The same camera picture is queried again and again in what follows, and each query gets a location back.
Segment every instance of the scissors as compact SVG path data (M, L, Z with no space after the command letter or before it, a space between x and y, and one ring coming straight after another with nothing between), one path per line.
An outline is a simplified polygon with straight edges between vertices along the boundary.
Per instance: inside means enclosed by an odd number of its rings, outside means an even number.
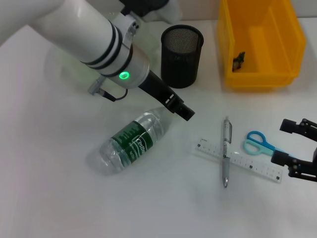
M262 141L258 141L255 140L251 137L251 135L259 135L262 139ZM254 147L256 147L258 150L257 151L251 151L248 149L247 145L250 144ZM278 150L281 152L285 152L271 144L269 144L265 138L265 136L263 135L263 133L259 132L259 131L250 131L247 134L247 139L244 141L243 143L243 149L249 154L249 155L259 155L259 154L266 154L269 156L273 155L274 150Z

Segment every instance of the yellow plastic bin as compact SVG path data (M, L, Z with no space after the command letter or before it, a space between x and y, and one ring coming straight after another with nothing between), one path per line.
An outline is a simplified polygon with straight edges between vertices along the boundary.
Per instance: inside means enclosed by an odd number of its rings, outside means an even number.
M284 87L299 75L306 40L290 0L220 0L217 34L227 86Z

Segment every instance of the mesh pen holder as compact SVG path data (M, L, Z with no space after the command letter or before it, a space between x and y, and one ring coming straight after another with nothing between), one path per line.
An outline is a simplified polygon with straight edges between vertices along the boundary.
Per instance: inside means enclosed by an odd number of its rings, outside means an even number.
M204 44L202 33L192 26L175 25L161 37L161 78L172 88L186 88L197 77L200 53Z

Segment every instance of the green bottle label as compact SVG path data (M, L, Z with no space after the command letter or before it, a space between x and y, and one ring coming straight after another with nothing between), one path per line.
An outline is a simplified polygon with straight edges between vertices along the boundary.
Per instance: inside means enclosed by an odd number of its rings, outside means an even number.
M153 141L148 132L136 121L128 124L112 139L125 151L131 163L153 146Z

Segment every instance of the white table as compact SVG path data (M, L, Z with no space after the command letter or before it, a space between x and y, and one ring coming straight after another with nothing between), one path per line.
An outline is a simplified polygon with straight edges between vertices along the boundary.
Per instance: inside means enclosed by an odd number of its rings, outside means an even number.
M0 237L315 238L316 183L289 178L286 167L278 185L232 166L224 189L221 165L189 154L187 146L199 137L220 144L229 115L233 149L241 151L246 134L259 130L290 154L312 158L317 143L279 131L284 118L317 121L317 18L300 22L307 37L300 77L263 94L223 88L216 22L184 22L205 38L197 81L175 90L196 114L114 176L94 164L99 145L159 103L140 89L116 103L90 96L72 80L91 73L80 65L74 73L49 42L20 30L0 47ZM152 26L158 39L167 27Z

